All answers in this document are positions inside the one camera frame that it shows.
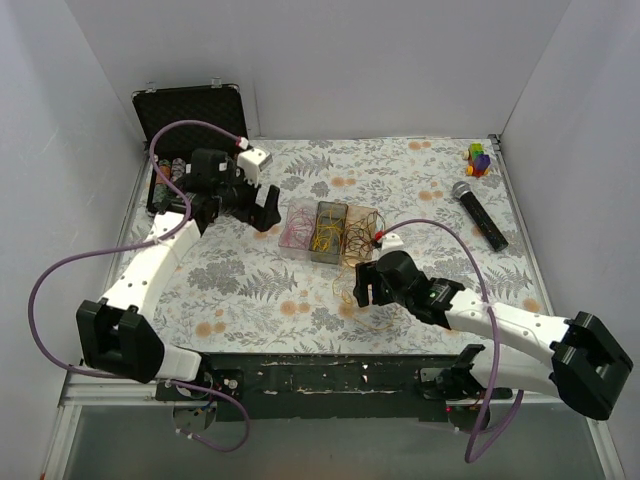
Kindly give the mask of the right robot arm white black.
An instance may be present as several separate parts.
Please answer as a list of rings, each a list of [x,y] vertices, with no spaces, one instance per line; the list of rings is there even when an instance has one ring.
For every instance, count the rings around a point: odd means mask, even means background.
[[[355,268],[359,307],[404,307],[427,325],[472,333],[505,347],[497,386],[561,399],[594,420],[611,416],[633,362],[595,315],[534,314],[502,303],[488,305],[474,291],[444,278],[428,278],[403,251]]]

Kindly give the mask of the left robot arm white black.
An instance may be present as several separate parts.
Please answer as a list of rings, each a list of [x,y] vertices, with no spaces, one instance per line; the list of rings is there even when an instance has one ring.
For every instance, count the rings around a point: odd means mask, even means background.
[[[260,176],[271,164],[269,152],[250,147],[231,158],[197,149],[176,189],[156,205],[149,247],[140,250],[120,278],[97,302],[84,301],[76,321],[87,366],[140,383],[178,380],[193,400],[213,386],[200,367],[199,353],[165,343],[151,325],[157,303],[183,257],[221,214],[265,232],[280,222],[280,190],[270,186],[257,204]]]

